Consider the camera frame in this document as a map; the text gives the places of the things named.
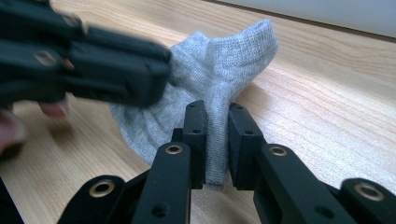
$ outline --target wood grain surface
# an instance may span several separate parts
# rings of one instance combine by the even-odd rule
[[[171,47],[195,31],[232,35],[270,19],[276,58],[240,94],[266,140],[293,149],[321,180],[349,177],[396,193],[396,44],[367,35],[211,1],[54,0],[53,7],[128,35]],[[105,103],[68,97],[67,119],[49,119],[36,103],[15,104],[29,139],[0,162],[0,175],[26,223],[55,223],[89,179],[129,180],[149,167],[123,142]],[[192,194],[191,223],[258,223],[252,193]]]

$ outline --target gray sock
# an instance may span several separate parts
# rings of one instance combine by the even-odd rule
[[[228,171],[229,105],[273,60],[277,50],[271,22],[260,21],[239,34],[207,38],[195,33],[171,48],[173,72],[156,105],[111,105],[126,143],[152,163],[157,148],[183,126],[187,104],[205,101],[207,115],[206,184],[220,187]]]

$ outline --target human hand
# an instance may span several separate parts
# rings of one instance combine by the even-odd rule
[[[68,104],[62,100],[55,104],[39,103],[44,114],[54,118],[64,118],[68,114]],[[11,110],[0,110],[0,156],[7,157],[18,152],[18,147],[26,141],[27,132],[23,122]]]

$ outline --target metal screw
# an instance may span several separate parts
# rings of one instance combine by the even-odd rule
[[[90,188],[90,195],[93,198],[102,198],[111,193],[114,188],[113,181],[109,179],[100,180]]]
[[[183,151],[183,147],[180,146],[170,146],[165,149],[168,154],[178,154]]]
[[[282,147],[271,147],[270,152],[275,156],[286,156],[288,152]]]
[[[355,185],[354,189],[359,193],[359,195],[372,201],[380,202],[385,198],[381,191],[365,183]]]

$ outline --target finger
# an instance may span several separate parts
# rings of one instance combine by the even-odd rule
[[[0,155],[26,141],[27,133],[23,122],[11,112],[0,110]]]
[[[66,100],[54,104],[39,103],[39,105],[44,114],[50,117],[64,118],[69,114],[69,105]]]

